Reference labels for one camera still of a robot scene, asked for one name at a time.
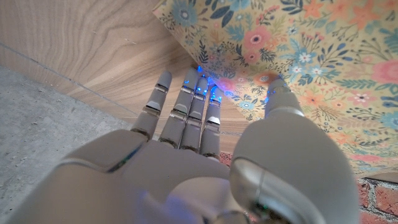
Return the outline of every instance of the wooden surface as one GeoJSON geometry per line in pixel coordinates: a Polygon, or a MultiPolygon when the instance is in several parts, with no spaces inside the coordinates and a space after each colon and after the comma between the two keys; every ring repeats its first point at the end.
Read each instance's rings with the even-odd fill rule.
{"type": "MultiPolygon", "coordinates": [[[[158,0],[4,0],[0,65],[133,123],[163,70],[173,81],[160,133],[195,62],[152,15],[158,0]]],[[[221,150],[233,151],[248,122],[221,109],[221,150]]]]}

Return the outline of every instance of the floral pattern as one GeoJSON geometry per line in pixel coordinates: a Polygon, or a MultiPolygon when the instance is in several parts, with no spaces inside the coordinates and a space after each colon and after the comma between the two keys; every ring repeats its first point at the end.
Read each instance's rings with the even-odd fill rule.
{"type": "Polygon", "coordinates": [[[361,177],[398,171],[398,1],[168,0],[154,14],[248,121],[282,77],[361,177]]]}

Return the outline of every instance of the gray concrete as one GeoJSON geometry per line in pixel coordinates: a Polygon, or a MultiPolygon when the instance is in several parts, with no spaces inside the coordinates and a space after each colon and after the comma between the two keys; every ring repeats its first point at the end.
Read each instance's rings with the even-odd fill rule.
{"type": "Polygon", "coordinates": [[[131,126],[0,67],[0,223],[64,155],[131,126]]]}

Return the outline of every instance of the orange flower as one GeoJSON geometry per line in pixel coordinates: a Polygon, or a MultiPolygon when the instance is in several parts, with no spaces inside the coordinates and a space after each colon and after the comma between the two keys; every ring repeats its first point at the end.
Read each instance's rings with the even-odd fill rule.
{"type": "Polygon", "coordinates": [[[345,134],[345,133],[337,133],[333,138],[338,144],[355,144],[355,141],[350,134],[345,134]]]}
{"type": "Polygon", "coordinates": [[[250,51],[243,55],[244,59],[249,64],[255,64],[260,59],[260,53],[257,51],[250,51]]]}
{"type": "Polygon", "coordinates": [[[315,95],[313,93],[313,91],[307,91],[307,95],[306,96],[302,96],[303,99],[303,103],[305,103],[306,105],[324,105],[325,103],[323,102],[323,95],[322,94],[318,94],[315,95]]]}
{"type": "Polygon", "coordinates": [[[396,9],[398,7],[397,0],[387,0],[384,4],[381,4],[381,7],[386,11],[390,11],[391,9],[396,9]]]}
{"type": "Polygon", "coordinates": [[[256,75],[253,78],[253,81],[256,85],[268,85],[270,82],[274,81],[278,78],[278,74],[276,72],[264,72],[256,75]]]}
{"type": "Polygon", "coordinates": [[[375,155],[351,155],[350,158],[357,161],[376,162],[383,158],[375,155]]]}
{"type": "Polygon", "coordinates": [[[272,38],[271,40],[267,41],[266,49],[274,50],[277,45],[278,45],[278,40],[276,38],[272,38]]]}
{"type": "Polygon", "coordinates": [[[334,21],[338,18],[344,19],[350,15],[348,9],[350,7],[350,1],[347,0],[337,0],[333,4],[328,5],[328,10],[331,11],[330,20],[334,21]]]}
{"type": "Polygon", "coordinates": [[[373,0],[368,0],[366,5],[361,8],[354,6],[355,18],[350,20],[350,24],[357,24],[358,29],[363,29],[369,21],[373,21],[380,18],[380,15],[372,12],[373,0]]]}
{"type": "Polygon", "coordinates": [[[332,102],[332,105],[334,108],[338,109],[338,110],[343,110],[346,108],[346,103],[343,101],[334,101],[332,102]]]}
{"type": "Polygon", "coordinates": [[[234,81],[229,78],[220,78],[216,81],[216,84],[223,91],[233,91],[235,89],[234,81]]]}
{"type": "Polygon", "coordinates": [[[308,16],[313,16],[315,18],[318,18],[321,16],[319,13],[319,8],[323,6],[323,3],[316,3],[316,0],[312,0],[310,4],[307,4],[303,6],[305,12],[304,18],[307,18],[308,16]]]}

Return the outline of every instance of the white robotic hand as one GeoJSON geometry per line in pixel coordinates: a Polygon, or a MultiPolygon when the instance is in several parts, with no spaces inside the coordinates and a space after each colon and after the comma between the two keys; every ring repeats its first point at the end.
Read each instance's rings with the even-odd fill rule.
{"type": "Polygon", "coordinates": [[[283,80],[266,118],[243,132],[231,170],[218,162],[222,92],[191,69],[160,135],[152,137],[171,82],[164,72],[131,131],[67,155],[9,223],[358,223],[348,161],[305,118],[283,80]]]}
{"type": "Polygon", "coordinates": [[[208,82],[195,69],[152,140],[171,80],[161,74],[131,131],[67,155],[9,223],[249,223],[218,162],[222,91],[210,91],[201,134],[208,82]]]}

